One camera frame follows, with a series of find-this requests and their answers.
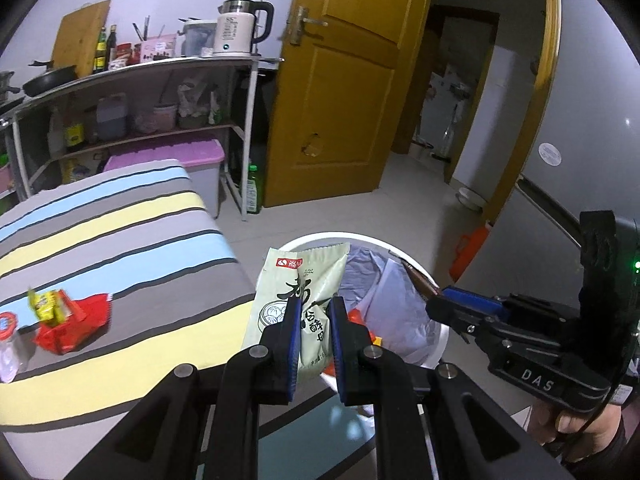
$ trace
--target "bed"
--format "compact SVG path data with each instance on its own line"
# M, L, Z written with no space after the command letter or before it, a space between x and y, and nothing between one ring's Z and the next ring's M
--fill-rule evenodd
M31 341L36 291L108 293L108 330L59 356ZM0 431L34 478L61 479L172 368L241 348L254 285L176 160L44 191L0 218L0 312L28 368L0 384ZM321 378L260 412L261 480L375 478L372 420Z

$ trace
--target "white refrigerator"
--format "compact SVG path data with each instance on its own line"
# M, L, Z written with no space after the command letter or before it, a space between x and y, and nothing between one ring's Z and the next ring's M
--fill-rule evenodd
M640 66L597 0L561 0L558 65L518 185L456 286L527 294L578 307L578 217L611 209L640 219ZM452 334L445 359L509 412L529 399L486 372L475 345Z

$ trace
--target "electric kettle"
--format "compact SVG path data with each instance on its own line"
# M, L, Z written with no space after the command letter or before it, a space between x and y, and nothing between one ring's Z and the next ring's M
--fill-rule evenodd
M213 52L217 55L250 54L251 46L267 39L273 23L273 5L253 0L227 0L218 7L218 26L213 41ZM264 10L267 20L264 32L254 38L257 12Z

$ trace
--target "pink lid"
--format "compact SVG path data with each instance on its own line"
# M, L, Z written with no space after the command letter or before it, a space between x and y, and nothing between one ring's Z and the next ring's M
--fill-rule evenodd
M119 150L118 148L119 146L112 148L114 155L105 165L104 171L167 158L176 158L185 168L217 164L225 160L225 152L219 140L202 137L190 137L188 140L182 139L181 142L172 142L166 138L149 139L123 146Z

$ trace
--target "metal shelf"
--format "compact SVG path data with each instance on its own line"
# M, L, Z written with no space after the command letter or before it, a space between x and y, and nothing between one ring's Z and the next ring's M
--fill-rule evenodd
M7 189L3 192L0 192L0 200L2 200L6 196L11 195L11 193L15 193L15 189Z
M11 121L13 118L23 115L25 112L35 108L47 101L57 97L70 94L95 86L97 84L115 81L121 78L140 75L146 72L174 70L177 68L218 68L218 67L239 67L251 66L254 62L266 62L276 64L283 61L280 57L262 57L262 56L215 56L215 57L172 57L169 59L161 59L158 61L148 61L146 63L138 63L136 65L125 66L115 70L107 70L99 74L93 74L87 77L76 79L71 83L60 85L53 90L44 92L36 97L28 99L21 105L9 110L0 116L0 121Z
M140 142L142 140L157 139L159 137L167 137L167 136L178 135L178 134L190 134L190 133L195 133L195 132L206 132L208 130L217 130L217 129L220 129L220 128L232 128L234 131L236 129L238 129L238 130L240 130L242 132L242 129L239 128L238 126L236 126L235 124L233 124L233 123L225 123L225 124L212 124L211 126L203 126L202 128L191 128L191 129L185 129L185 130L171 130L170 132L158 132L158 133L154 133L154 134L139 135L139 136L135 136L135 137L124 137L123 139L118 139L118 140L109 140L109 141L106 141L106 142L98 142L96 144L91 144L91 145L87 146L86 148L83 148L82 150L77 150L76 152L60 153L58 155L52 156L47 162L45 162L42 166L40 166L35 171L35 173L33 175L31 175L31 178L29 179L29 185L32 185L36 181L36 179L42 174L42 172L49 167L49 164L51 164L52 162L55 162L57 160L64 160L66 158L74 158L75 156L84 155L85 153L99 152L100 150L111 148L112 146L121 146L123 144L130 144L132 142Z
M279 57L261 57L261 56L216 56L216 57L177 57L172 59L163 59L160 61L151 61L147 63L141 63L137 65L127 66L124 68L119 68L116 70L109 70L108 72L102 72L99 74L91 75L88 77L83 77L82 79L77 79L71 83L66 85L59 86L50 90L49 92L44 92L43 94L30 99L29 101L24 102L18 107L15 107L13 110L9 110L7 113L0 116L0 126L7 127L9 125L12 126L12 137L15 145L15 153L17 159L17 165L20 173L20 185L24 187L24 195L25 198L30 197L33 194L33 189L31 189L31 185L36 181L36 179L47 169L47 167L54 161L63 160L65 158L70 158L73 156L82 155L83 153L94 152L97 150L102 150L108 148L110 146L117 146L119 144L127 144L129 142L138 142L139 140L145 139L153 139L156 137L164 137L169 135L176 135L180 133L187 132L197 132L201 130L210 130L216 128L229 128L234 131L240 139L242 139L242 172L241 172L241 183L240 183L240 191L236 189L234 184L230 181L230 177L228 174L228 162L225 161L223 167L223 174L226 176L226 180L231 191L231 194L238 204L240 209L242 220L247 220L247 182L248 182L248 171L249 171L249 146L251 145L251 132L252 132L252 124L254 119L254 103L255 103L255 92L257 87L258 80L258 66L261 62L266 62L270 64L277 64L281 61L284 61ZM244 128L240 128L236 124L225 123L218 124L216 126L206 126L205 128L196 128L193 130L173 130L171 132L160 132L158 134L151 134L148 136L141 137L128 137L126 139L115 140L113 142L101 142L98 144L94 144L93 146L89 146L87 148L83 148L82 150L78 150L73 153L64 153L57 156L52 156L44 165L39 167L37 171L28 177L27 169L24 162L24 155L22 154L22 142L20 140L20 118L27 114L30 110L36 108L37 106L43 105L48 101L51 101L57 97L69 94L71 92L80 91L86 88L90 88L91 86L95 86L100 83L111 82L120 78L126 78L133 75L142 75L144 73L149 73L152 71L167 71L174 70L177 68L231 68L230 76L228 78L228 88L227 88L227 102L226 108L231 110L231 101L232 101L232 93L234 90L234 77L236 74L236 69L240 67L248 67L250 69L250 77L249 77L249 86L247 91L246 98L246 112L244 115Z

